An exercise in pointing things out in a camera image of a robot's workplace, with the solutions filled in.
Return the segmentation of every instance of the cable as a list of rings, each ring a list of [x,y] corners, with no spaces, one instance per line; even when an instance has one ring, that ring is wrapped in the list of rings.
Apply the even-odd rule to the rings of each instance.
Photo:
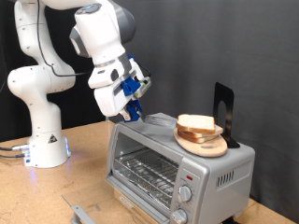
[[[2,55],[2,58],[3,58],[3,63],[4,63],[4,69],[5,69],[5,74],[7,73],[7,63],[6,63],[6,58],[4,56],[4,50],[3,50],[3,47],[2,47],[2,44],[0,43],[0,50],[1,50],[1,55]],[[4,86],[6,85],[7,83],[7,77],[5,78],[3,84],[2,84],[2,87],[0,89],[0,93],[1,91],[3,90]]]
[[[138,62],[136,62],[140,67],[142,67],[144,70],[146,70],[149,74],[147,75],[147,77],[150,77],[151,76],[151,71],[148,69],[148,68],[146,68],[146,67],[144,67],[143,65],[141,65],[140,63],[138,63]]]
[[[12,151],[12,148],[9,147],[0,147],[1,151]]]
[[[0,93],[1,93],[2,89],[4,88],[4,86],[6,85],[6,83],[7,83],[7,77],[6,77],[6,79],[4,80],[4,82],[3,82],[3,84],[2,84],[2,87],[1,87],[1,89],[0,89]]]
[[[58,75],[58,74],[56,74],[56,72],[54,70],[54,67],[47,63],[47,61],[45,59],[45,56],[44,56],[44,53],[43,53],[43,50],[42,50],[41,45],[40,45],[40,39],[39,39],[39,10],[40,10],[40,4],[39,4],[39,0],[37,0],[37,3],[38,3],[38,10],[37,10],[37,41],[38,41],[38,47],[39,47],[41,56],[42,56],[45,64],[52,69],[52,72],[56,77],[77,77],[77,76],[83,76],[83,75],[90,75],[93,71],[89,71],[89,72],[85,72],[85,73],[71,74],[71,75]]]
[[[3,158],[23,158],[23,157],[25,157],[25,155],[24,154],[19,154],[19,155],[12,156],[12,157],[0,155],[0,157],[3,157]]]

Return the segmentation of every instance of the metal bracket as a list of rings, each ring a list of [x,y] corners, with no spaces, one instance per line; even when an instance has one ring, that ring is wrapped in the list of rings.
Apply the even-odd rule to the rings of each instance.
[[[233,122],[233,107],[234,107],[234,92],[216,82],[215,85],[215,96],[214,96],[214,107],[213,107],[213,117],[215,118],[215,123],[218,124],[218,109],[221,101],[225,103],[226,106],[226,121],[225,129],[222,137],[225,139],[228,148],[238,148],[240,145],[231,137],[232,122]]]
[[[89,217],[86,212],[84,212],[80,205],[72,206],[72,209],[74,211],[74,216],[71,219],[73,224],[82,224],[81,220],[85,224],[96,224],[93,219]]]

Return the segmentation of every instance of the logo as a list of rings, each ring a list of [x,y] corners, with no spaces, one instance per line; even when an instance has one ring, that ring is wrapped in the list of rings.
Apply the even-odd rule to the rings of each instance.
[[[54,143],[54,142],[57,142],[57,138],[54,136],[54,134],[50,137],[50,140],[49,140],[49,144],[50,143]]]

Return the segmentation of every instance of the bread slice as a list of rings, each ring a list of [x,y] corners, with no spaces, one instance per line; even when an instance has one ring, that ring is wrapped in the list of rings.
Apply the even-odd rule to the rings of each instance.
[[[219,135],[211,135],[209,137],[202,137],[202,138],[193,138],[188,136],[187,134],[185,134],[184,132],[178,131],[178,136],[190,141],[190,142],[194,142],[194,143],[204,143],[206,141],[212,140],[214,138],[217,138]]]
[[[215,133],[215,120],[213,117],[203,115],[179,115],[178,130],[190,133]]]
[[[193,138],[202,138],[202,137],[209,137],[209,136],[212,136],[212,135],[222,134],[223,133],[223,128],[215,124],[215,133],[213,133],[213,134],[209,134],[209,133],[190,133],[190,132],[184,132],[184,133],[187,134],[190,137],[193,137]]]

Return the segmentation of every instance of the black stand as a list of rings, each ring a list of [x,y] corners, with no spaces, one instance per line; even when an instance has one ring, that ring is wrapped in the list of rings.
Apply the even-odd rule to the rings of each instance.
[[[215,124],[218,124],[219,104],[221,101],[223,101],[226,107],[226,117],[225,117],[226,121],[225,121],[225,129],[222,134],[222,137],[225,139],[228,148],[240,147],[240,145],[231,137],[234,98],[235,95],[231,89],[221,85],[219,82],[216,82],[213,117],[215,119]]]

